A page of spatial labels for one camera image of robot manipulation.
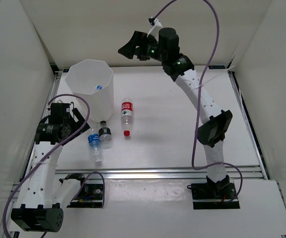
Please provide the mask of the clear bottle white blue cap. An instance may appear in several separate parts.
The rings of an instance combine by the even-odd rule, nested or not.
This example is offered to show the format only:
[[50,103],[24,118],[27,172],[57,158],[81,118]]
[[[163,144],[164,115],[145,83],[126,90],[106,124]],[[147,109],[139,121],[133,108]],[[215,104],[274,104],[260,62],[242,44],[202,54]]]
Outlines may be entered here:
[[102,90],[103,89],[103,86],[101,86],[101,85],[97,85],[96,86],[96,91],[100,91],[100,90]]

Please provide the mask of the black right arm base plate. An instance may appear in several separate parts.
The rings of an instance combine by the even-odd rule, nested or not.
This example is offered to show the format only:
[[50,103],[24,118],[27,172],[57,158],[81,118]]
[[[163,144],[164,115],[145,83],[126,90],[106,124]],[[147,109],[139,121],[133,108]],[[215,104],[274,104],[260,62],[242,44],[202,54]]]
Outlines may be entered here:
[[208,183],[192,183],[186,186],[192,193],[194,210],[225,210],[240,209],[238,196],[242,189],[240,182],[239,190],[231,182],[219,192],[215,192]]

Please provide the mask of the blue label clear bottle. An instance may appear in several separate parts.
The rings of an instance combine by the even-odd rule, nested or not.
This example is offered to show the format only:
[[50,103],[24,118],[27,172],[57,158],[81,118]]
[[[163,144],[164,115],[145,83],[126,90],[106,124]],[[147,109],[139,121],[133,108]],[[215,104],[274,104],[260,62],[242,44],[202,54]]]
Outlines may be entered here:
[[101,156],[101,141],[99,138],[98,130],[95,127],[89,129],[88,144],[91,150],[91,157],[96,165],[102,163]]

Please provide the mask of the red label bottle red cap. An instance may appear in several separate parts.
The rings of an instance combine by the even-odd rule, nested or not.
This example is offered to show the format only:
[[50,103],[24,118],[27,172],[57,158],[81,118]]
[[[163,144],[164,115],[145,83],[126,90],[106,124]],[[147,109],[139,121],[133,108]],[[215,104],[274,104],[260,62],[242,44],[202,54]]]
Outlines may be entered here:
[[124,98],[121,104],[121,125],[123,135],[131,136],[131,130],[134,124],[133,102],[131,98]]

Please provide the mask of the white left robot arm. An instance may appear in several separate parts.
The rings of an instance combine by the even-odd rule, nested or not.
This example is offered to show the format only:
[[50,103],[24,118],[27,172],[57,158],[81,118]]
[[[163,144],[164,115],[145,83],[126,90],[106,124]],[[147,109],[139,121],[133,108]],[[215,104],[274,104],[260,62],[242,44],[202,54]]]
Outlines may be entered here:
[[63,180],[61,188],[53,192],[63,146],[90,128],[78,109],[70,106],[69,103],[52,103],[50,114],[37,126],[32,175],[20,207],[11,211],[11,219],[24,231],[58,232],[63,223],[63,209],[74,196],[84,198],[88,193],[85,183],[71,178]]

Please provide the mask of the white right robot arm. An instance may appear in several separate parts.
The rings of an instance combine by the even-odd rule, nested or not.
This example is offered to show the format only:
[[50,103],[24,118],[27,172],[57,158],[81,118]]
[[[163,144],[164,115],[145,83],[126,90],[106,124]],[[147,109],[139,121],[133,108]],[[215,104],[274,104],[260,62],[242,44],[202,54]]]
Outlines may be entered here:
[[128,59],[136,56],[141,61],[154,59],[161,62],[163,71],[183,90],[200,116],[201,126],[196,127],[197,141],[205,150],[207,161],[207,192],[219,198],[229,185],[224,167],[223,141],[232,119],[231,111],[223,110],[209,93],[199,85],[195,67],[180,53],[179,37],[173,28],[162,28],[158,38],[135,31],[118,53]]

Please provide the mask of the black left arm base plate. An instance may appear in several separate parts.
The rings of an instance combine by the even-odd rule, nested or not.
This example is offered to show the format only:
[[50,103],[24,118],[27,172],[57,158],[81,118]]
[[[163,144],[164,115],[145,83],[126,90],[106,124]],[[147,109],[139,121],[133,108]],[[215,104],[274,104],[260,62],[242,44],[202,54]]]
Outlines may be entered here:
[[86,183],[82,191],[68,208],[102,208],[104,188],[103,184]]

